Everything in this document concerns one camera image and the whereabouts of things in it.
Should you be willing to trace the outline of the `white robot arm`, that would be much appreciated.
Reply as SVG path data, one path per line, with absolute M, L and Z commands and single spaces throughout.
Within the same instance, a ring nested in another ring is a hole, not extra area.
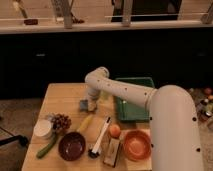
M 152 171 L 204 171 L 196 107 L 186 90 L 111 80 L 105 67 L 88 73 L 85 83 L 89 101 L 105 91 L 149 112 Z

